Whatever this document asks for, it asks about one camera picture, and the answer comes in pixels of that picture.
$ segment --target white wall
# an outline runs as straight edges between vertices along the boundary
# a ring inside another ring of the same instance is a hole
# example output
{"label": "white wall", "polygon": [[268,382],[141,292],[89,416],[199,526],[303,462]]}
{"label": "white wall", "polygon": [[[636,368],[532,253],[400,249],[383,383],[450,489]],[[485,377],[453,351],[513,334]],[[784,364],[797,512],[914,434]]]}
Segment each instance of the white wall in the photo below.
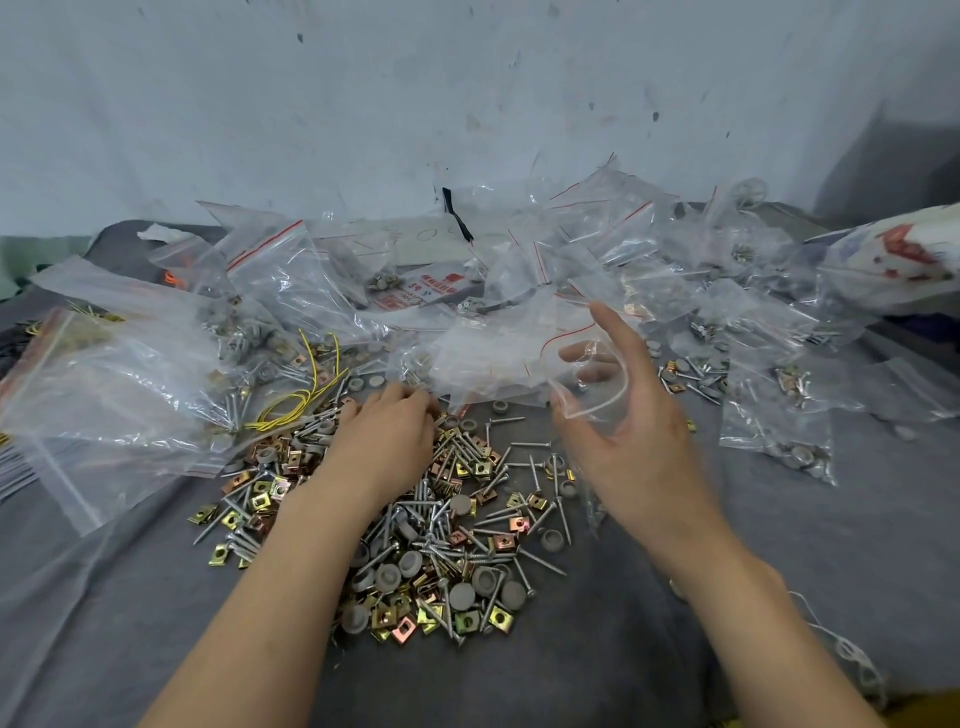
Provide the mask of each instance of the white wall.
{"label": "white wall", "polygon": [[759,175],[813,206],[878,118],[960,126],[958,28],[956,0],[5,0],[0,232],[414,214],[439,175],[612,151],[690,198]]}

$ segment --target yellow wire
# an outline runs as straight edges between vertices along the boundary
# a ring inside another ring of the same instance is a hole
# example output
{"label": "yellow wire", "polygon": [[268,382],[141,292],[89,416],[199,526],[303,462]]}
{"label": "yellow wire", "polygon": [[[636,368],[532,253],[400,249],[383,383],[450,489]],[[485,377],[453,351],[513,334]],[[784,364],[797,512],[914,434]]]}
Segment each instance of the yellow wire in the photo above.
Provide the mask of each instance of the yellow wire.
{"label": "yellow wire", "polygon": [[[300,330],[300,338],[303,340],[303,345],[306,347],[307,353],[310,355],[310,369],[313,375],[313,381],[311,383],[310,389],[298,389],[287,395],[284,395],[279,400],[270,404],[263,412],[260,413],[260,416],[256,419],[255,422],[244,425],[247,429],[255,429],[258,432],[269,432],[272,429],[278,427],[283,427],[291,423],[296,422],[300,415],[303,414],[303,411],[310,406],[311,403],[319,399],[324,395],[324,393],[330,389],[337,381],[345,376],[349,369],[340,369],[340,341],[337,339],[336,334],[331,334],[333,336],[333,345],[336,349],[336,364],[335,364],[335,373],[333,379],[331,379],[323,387],[318,388],[317,386],[317,360],[313,355],[313,350],[310,348],[310,344],[306,340],[306,336],[303,334],[303,330]],[[283,404],[288,400],[294,400],[298,402],[287,414],[279,415],[275,419],[269,419],[271,412],[275,408]]]}

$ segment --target gray surface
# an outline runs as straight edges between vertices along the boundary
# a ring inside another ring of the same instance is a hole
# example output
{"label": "gray surface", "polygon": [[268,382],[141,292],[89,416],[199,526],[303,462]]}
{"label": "gray surface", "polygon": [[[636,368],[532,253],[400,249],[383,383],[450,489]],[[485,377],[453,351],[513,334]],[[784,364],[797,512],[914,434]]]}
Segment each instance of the gray surface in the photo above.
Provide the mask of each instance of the gray surface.
{"label": "gray surface", "polygon": [[[155,276],[138,262],[147,246],[133,235],[146,227],[113,226],[91,259]],[[28,292],[0,315],[21,318],[49,302]],[[847,354],[868,360],[855,346]],[[956,425],[919,427],[921,440],[904,443],[869,417],[840,413],[833,489],[769,458],[719,449],[719,408],[690,395],[681,402],[734,527],[823,623],[865,649],[895,691],[960,686]],[[528,423],[494,430],[500,448],[542,439],[545,413],[511,408],[521,411]],[[471,417],[488,414],[477,407]],[[529,475],[516,478],[526,484]],[[136,722],[240,575],[206,566],[213,539],[190,545],[196,530],[186,518],[216,493],[212,481],[171,486],[82,541],[41,488],[0,506],[0,725]],[[579,504],[568,505],[575,546],[550,560],[569,577],[525,567],[539,594],[509,637],[459,652],[439,631],[403,647],[369,635],[343,640],[328,650],[315,724],[444,716],[451,725],[697,726],[722,713],[719,672],[689,610],[615,523],[593,538]]]}

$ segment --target forearm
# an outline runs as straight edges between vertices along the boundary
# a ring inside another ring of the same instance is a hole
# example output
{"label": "forearm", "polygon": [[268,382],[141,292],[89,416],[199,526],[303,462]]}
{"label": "forearm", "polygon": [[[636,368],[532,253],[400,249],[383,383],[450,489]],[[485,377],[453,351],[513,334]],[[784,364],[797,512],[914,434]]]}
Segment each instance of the forearm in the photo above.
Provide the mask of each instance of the forearm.
{"label": "forearm", "polygon": [[305,725],[365,509],[288,496],[276,526],[141,726]]}
{"label": "forearm", "polygon": [[777,573],[732,534],[678,584],[747,726],[882,725],[801,619]]}

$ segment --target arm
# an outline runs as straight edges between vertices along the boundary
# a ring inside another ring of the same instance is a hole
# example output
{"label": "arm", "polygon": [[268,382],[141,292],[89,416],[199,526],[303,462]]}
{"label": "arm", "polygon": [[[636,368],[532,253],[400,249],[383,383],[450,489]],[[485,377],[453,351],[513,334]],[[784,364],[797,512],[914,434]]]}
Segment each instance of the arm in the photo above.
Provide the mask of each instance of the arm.
{"label": "arm", "polygon": [[[554,423],[611,516],[688,598],[744,722],[882,726],[801,619],[780,576],[733,534],[707,485],[684,412],[661,388],[642,339],[602,304],[590,311],[627,362],[628,413],[606,437],[582,418],[566,419],[555,399]],[[582,349],[561,355],[573,360]],[[575,409],[572,396],[564,398],[567,411]]]}
{"label": "arm", "polygon": [[141,728],[306,725],[350,557],[380,508],[429,464],[436,409],[395,383],[362,408],[344,405],[323,465],[284,499],[256,561]]}

